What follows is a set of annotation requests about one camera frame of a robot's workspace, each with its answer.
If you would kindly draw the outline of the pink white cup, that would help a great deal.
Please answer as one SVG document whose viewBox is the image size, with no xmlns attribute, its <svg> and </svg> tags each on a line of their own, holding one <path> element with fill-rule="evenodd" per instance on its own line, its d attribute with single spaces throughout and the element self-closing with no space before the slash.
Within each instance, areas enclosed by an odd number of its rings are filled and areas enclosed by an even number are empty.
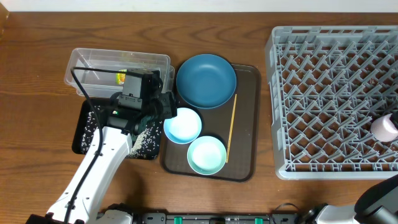
<svg viewBox="0 0 398 224">
<path fill-rule="evenodd" d="M 397 139 L 398 131 L 390 121 L 391 114 L 376 119 L 371 125 L 371 133 L 380 142 L 391 142 Z"/>
</svg>

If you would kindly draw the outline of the green orange snack wrapper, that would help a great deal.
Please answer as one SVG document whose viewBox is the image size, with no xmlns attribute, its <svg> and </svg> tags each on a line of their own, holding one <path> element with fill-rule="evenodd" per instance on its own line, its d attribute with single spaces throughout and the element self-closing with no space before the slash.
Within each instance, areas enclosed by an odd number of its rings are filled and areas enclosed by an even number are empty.
<svg viewBox="0 0 398 224">
<path fill-rule="evenodd" d="M 120 70 L 120 72 L 116 74 L 116 84 L 117 85 L 123 85 L 124 84 L 125 77 L 126 77 L 126 72 L 127 72 L 127 70 Z"/>
</svg>

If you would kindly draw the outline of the light blue bowl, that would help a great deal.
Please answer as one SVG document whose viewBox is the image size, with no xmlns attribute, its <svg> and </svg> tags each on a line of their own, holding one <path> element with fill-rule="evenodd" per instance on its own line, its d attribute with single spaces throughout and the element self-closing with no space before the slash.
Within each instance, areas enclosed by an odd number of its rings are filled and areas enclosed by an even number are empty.
<svg viewBox="0 0 398 224">
<path fill-rule="evenodd" d="M 190 108 L 178 108 L 174 118 L 164 121 L 164 133 L 176 144 L 188 144 L 201 133 L 202 122 L 197 112 Z"/>
</svg>

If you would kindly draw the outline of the dark blue plate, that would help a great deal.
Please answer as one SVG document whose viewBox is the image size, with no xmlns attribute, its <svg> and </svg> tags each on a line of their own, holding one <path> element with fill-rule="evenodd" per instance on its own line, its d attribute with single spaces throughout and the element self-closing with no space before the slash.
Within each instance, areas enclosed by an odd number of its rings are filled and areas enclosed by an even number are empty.
<svg viewBox="0 0 398 224">
<path fill-rule="evenodd" d="M 177 72 L 176 87 L 181 98 L 201 109 L 217 108 L 234 94 L 237 76 L 223 57 L 200 54 L 187 59 Z"/>
</svg>

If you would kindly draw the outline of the mint green bowl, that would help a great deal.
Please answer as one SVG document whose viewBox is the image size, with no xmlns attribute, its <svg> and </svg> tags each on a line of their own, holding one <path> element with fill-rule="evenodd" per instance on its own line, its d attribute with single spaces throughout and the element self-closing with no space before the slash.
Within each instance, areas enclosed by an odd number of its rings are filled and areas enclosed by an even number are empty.
<svg viewBox="0 0 398 224">
<path fill-rule="evenodd" d="M 213 175 L 226 164 L 226 148 L 218 138 L 202 136 L 189 145 L 187 161 L 197 174 Z"/>
</svg>

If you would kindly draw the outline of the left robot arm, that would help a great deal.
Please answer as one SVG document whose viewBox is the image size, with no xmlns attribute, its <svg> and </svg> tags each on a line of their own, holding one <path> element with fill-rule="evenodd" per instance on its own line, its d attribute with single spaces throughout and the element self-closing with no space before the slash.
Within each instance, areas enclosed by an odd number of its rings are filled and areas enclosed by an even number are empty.
<svg viewBox="0 0 398 224">
<path fill-rule="evenodd" d="M 134 214 L 123 203 L 113 204 L 99 215 L 104 195 L 122 161 L 133 149 L 133 138 L 147 123 L 177 115 L 174 95 L 163 93 L 157 70 L 131 68 L 123 74 L 123 90 L 98 111 L 81 82 L 75 83 L 86 97 L 97 128 L 90 147 L 68 187 L 44 216 L 32 214 L 28 223 L 135 223 Z"/>
</svg>

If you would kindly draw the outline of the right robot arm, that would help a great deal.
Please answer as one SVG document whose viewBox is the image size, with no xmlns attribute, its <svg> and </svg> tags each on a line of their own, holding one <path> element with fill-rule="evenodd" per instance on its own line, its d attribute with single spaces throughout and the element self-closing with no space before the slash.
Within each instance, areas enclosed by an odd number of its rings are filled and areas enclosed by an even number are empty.
<svg viewBox="0 0 398 224">
<path fill-rule="evenodd" d="M 396 140 L 397 113 L 376 119 L 371 125 L 371 133 L 382 142 Z M 355 205 L 323 207 L 312 223 L 397 224 L 397 176 L 394 175 L 365 191 Z"/>
</svg>

